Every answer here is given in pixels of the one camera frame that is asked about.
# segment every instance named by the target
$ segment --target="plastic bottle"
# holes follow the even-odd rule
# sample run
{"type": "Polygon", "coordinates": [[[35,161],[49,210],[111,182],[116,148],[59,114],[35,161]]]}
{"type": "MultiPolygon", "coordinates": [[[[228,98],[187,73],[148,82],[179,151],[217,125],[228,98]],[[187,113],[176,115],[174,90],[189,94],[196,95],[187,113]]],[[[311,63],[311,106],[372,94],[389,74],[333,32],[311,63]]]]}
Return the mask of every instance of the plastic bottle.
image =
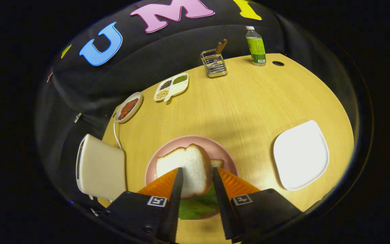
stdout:
{"type": "Polygon", "coordinates": [[[257,66],[266,65],[266,51],[264,50],[263,39],[255,32],[253,26],[247,26],[246,41],[251,52],[252,64],[257,66]]]}

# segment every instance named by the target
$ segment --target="utensil holder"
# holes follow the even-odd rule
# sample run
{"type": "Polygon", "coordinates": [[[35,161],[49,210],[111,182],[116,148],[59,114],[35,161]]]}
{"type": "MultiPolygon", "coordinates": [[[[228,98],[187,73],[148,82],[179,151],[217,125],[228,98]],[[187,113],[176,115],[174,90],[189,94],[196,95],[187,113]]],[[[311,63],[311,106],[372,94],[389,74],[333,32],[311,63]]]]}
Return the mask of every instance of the utensil holder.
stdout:
{"type": "Polygon", "coordinates": [[[214,54],[216,49],[201,52],[201,61],[209,77],[224,76],[228,74],[222,54],[214,54]]]}

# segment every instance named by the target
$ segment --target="white toaster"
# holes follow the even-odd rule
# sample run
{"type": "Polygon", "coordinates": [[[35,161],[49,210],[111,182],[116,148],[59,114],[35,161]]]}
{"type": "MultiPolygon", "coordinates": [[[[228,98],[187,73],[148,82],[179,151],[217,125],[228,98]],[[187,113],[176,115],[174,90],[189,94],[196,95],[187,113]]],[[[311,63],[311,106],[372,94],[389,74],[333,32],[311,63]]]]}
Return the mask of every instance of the white toaster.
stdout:
{"type": "Polygon", "coordinates": [[[114,201],[126,190],[124,151],[90,134],[79,144],[76,158],[76,183],[92,197],[114,201]]]}

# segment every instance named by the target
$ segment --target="white bread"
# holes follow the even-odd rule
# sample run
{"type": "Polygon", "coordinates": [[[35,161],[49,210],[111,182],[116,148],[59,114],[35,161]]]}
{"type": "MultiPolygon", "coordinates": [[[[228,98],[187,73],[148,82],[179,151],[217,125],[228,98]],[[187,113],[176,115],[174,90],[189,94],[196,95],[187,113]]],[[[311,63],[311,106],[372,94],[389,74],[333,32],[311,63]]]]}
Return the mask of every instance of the white bread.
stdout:
{"type": "Polygon", "coordinates": [[[212,163],[213,168],[223,168],[224,161],[222,159],[210,159],[210,162],[212,163]]]}
{"type": "Polygon", "coordinates": [[[181,199],[201,196],[212,186],[212,163],[209,155],[199,145],[190,144],[187,148],[178,147],[156,161],[156,177],[169,171],[183,168],[181,199]]]}

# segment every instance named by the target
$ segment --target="lentils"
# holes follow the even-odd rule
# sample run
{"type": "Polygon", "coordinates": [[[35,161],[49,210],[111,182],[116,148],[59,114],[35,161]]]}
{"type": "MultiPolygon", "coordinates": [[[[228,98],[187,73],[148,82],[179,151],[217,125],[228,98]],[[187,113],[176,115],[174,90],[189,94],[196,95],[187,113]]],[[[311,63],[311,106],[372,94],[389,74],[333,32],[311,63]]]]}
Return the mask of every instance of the lentils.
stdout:
{"type": "Polygon", "coordinates": [[[165,89],[165,88],[167,88],[167,87],[170,86],[170,85],[171,85],[171,80],[165,82],[165,83],[160,87],[160,90],[165,89]]]}
{"type": "Polygon", "coordinates": [[[156,94],[156,99],[159,100],[159,99],[162,99],[164,97],[166,97],[169,93],[169,90],[164,90],[164,91],[159,91],[157,94],[156,94]]]}
{"type": "Polygon", "coordinates": [[[177,84],[177,83],[180,83],[184,80],[186,80],[188,78],[188,76],[179,76],[177,78],[174,79],[174,81],[172,82],[173,85],[177,84]]]}

